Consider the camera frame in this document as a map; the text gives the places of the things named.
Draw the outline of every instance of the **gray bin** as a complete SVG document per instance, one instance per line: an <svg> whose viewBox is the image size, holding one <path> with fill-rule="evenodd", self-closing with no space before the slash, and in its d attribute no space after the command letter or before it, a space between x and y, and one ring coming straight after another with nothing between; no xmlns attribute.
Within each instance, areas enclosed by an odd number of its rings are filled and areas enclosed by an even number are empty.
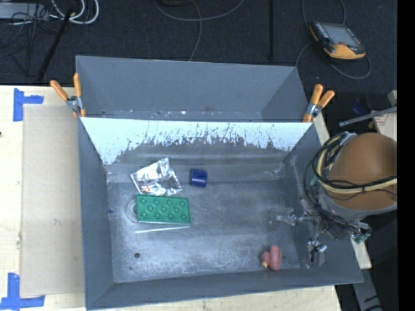
<svg viewBox="0 0 415 311"><path fill-rule="evenodd" d="M361 282L348 239L302 266L310 232L302 175L320 148L295 67L77 56L87 117L78 120L86 307L89 310ZM130 174L168 157L191 224L134 216ZM208 171L205 188L189 171ZM271 244L277 272L261 267Z"/></svg>

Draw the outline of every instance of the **black carpet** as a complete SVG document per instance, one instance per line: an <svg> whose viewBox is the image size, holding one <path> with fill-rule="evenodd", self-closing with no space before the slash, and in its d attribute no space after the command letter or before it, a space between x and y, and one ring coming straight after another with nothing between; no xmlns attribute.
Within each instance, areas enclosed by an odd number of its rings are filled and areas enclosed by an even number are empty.
<svg viewBox="0 0 415 311"><path fill-rule="evenodd" d="M52 10L50 0L13 1L39 2ZM69 6L69 0L55 1L62 10ZM233 12L214 17L229 12L241 1ZM93 3L86 0L86 4L92 16ZM181 21L160 9L178 18L212 19ZM334 70L314 43L306 46L312 39L305 20L345 21L362 41L369 59L337 65L349 76ZM0 84L39 84L40 68L61 24L52 18L24 26L3 20ZM370 131L368 121L347 129L338 123L357 116L353 111L357 100L364 99L372 109L390 107L387 95L397 89L397 0L274 0L272 22L270 0L196 0L184 6L165 6L157 0L99 0L98 20L90 25L67 26L40 83L47 85L56 79L63 86L72 86L75 56L79 54L274 65L295 65L298 60L307 98L316 83L336 93L323 110L330 134L365 132Z"/></svg>

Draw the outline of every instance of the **metal rod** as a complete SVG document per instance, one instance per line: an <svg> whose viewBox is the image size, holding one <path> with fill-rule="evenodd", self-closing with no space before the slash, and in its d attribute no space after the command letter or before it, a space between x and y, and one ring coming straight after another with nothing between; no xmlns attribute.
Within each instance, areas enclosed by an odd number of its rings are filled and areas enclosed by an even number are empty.
<svg viewBox="0 0 415 311"><path fill-rule="evenodd" d="M65 18L64 21L62 23L62 25L59 28L58 34L56 35L51 48L49 49L49 52L46 54L46 57L42 63L42 66L40 67L40 72L39 72L39 76L38 76L38 83L41 83L43 80L43 77L45 76L46 70L52 60L53 54L59 44L60 38L62 37L62 35L64 34L64 31L66 29L67 24L69 23L69 18L71 17L73 11L75 10L75 3L77 0L71 0L71 4L69 6L69 8L67 9L67 12L65 14Z"/></svg>
<svg viewBox="0 0 415 311"><path fill-rule="evenodd" d="M270 55L268 59L274 61L274 0L270 0Z"/></svg>
<svg viewBox="0 0 415 311"><path fill-rule="evenodd" d="M394 107L391 107L391 108L384 109L383 111L376 111L375 113L363 115L362 117L357 117L355 119L343 121L343 122L340 122L338 125L340 127L343 127L343 126L345 126L347 124L351 124L351 123L354 123L354 122L359 122L359 121L371 119L372 117L378 117L380 115L384 115L384 114L387 114L387 113L391 113L393 111L396 111L396 107L397 106L394 106Z"/></svg>

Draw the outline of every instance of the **bin floor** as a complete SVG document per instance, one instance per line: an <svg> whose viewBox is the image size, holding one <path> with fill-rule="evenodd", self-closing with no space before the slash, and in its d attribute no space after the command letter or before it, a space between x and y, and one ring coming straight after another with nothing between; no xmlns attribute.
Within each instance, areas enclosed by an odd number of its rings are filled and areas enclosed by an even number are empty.
<svg viewBox="0 0 415 311"><path fill-rule="evenodd" d="M285 207L281 181L185 186L176 195L189 200L190 225L139 223L136 194L132 182L108 184L115 282L257 271L272 243L282 268L300 267L291 226L271 220Z"/></svg>

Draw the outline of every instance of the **green lego brick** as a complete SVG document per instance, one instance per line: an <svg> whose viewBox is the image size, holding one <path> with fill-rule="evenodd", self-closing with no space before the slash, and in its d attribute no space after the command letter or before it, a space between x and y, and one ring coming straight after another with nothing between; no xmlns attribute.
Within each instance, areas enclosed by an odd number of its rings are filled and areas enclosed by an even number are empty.
<svg viewBox="0 0 415 311"><path fill-rule="evenodd" d="M158 224L190 224L189 200L138 194L137 219Z"/></svg>

